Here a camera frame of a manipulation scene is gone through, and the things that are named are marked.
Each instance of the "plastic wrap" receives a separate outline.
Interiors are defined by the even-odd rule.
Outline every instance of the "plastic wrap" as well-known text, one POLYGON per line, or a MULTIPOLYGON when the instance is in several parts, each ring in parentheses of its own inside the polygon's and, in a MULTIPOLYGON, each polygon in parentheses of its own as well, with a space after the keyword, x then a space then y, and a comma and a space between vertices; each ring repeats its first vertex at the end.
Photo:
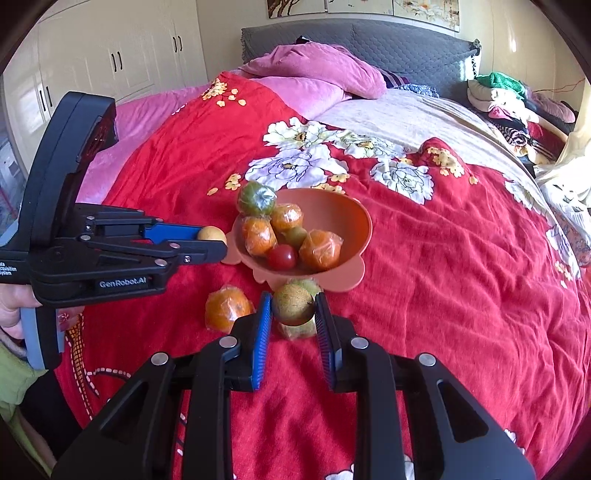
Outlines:
POLYGON ((339 264, 343 239, 336 233, 312 230, 300 248, 300 259, 314 271, 325 271, 339 264))
POLYGON ((238 193, 236 208, 244 216, 269 216, 276 202, 275 190, 257 181, 249 181, 238 193))
POLYGON ((271 223, 265 218, 245 218, 242 223, 242 236, 246 251, 253 257, 263 257, 277 244, 271 223))
POLYGON ((295 203, 275 205, 271 214, 271 225, 276 232, 285 232, 291 228, 302 226, 304 214, 295 203))
POLYGON ((209 330, 230 333, 234 322, 255 311, 244 292, 232 285, 225 285, 211 292, 205 302, 205 326, 209 330))

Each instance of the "metal screw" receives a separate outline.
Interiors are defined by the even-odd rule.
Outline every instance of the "metal screw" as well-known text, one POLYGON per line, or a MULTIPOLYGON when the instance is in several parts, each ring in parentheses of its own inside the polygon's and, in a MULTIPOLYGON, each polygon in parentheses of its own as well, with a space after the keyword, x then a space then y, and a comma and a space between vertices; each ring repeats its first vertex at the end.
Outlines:
POLYGON ((432 367, 437 363, 437 359, 430 353, 421 353, 421 355, 418 356, 418 361, 425 367, 432 367))
POLYGON ((353 348, 356 348, 357 350, 363 350, 363 349, 369 347, 369 342, 368 342, 367 338, 355 337, 355 338, 351 339, 351 346, 353 348))
POLYGON ((164 365, 166 362, 168 362, 168 355, 164 352, 155 353, 152 355, 151 362, 152 364, 158 366, 164 365))
POLYGON ((232 348, 238 344, 238 340, 233 336, 228 335, 227 337, 220 338, 220 346, 222 348, 232 348))

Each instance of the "orange bowl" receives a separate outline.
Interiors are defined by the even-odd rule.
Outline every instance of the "orange bowl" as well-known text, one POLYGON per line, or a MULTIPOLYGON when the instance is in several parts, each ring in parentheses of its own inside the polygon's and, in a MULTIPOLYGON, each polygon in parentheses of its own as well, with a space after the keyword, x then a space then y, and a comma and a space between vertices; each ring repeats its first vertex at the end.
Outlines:
POLYGON ((339 265, 319 273, 307 269, 301 262, 292 270, 271 270, 265 258, 251 257, 247 253, 240 216, 228 233, 228 254, 223 263, 244 263, 252 269, 257 282, 267 282, 273 290, 293 278, 313 278, 323 289, 336 292, 349 291, 361 283, 365 275, 361 254, 369 244, 373 227, 368 211, 358 200, 327 190, 285 189, 277 192, 277 203, 299 205, 306 230, 327 230, 339 235, 343 239, 339 265))

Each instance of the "tomato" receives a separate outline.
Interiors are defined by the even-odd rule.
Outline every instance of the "tomato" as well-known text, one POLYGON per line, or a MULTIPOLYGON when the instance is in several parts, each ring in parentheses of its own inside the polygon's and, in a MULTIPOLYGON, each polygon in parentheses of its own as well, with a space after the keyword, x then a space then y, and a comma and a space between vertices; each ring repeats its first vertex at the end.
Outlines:
POLYGON ((267 252, 267 261, 273 270, 290 270, 297 265, 297 252, 291 245, 277 245, 267 252))

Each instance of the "quilted headboard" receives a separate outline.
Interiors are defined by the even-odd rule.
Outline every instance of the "quilted headboard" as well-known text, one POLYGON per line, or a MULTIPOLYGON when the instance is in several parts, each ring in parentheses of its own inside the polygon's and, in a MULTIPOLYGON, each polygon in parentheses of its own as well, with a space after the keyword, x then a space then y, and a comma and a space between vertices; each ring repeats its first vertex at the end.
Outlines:
POLYGON ((466 103, 467 79, 473 78, 480 54, 478 41, 459 40, 426 28, 382 20, 327 18, 299 20, 242 29, 242 60, 292 44, 303 35, 338 44, 367 63, 405 73, 413 83, 431 85, 442 97, 466 103))

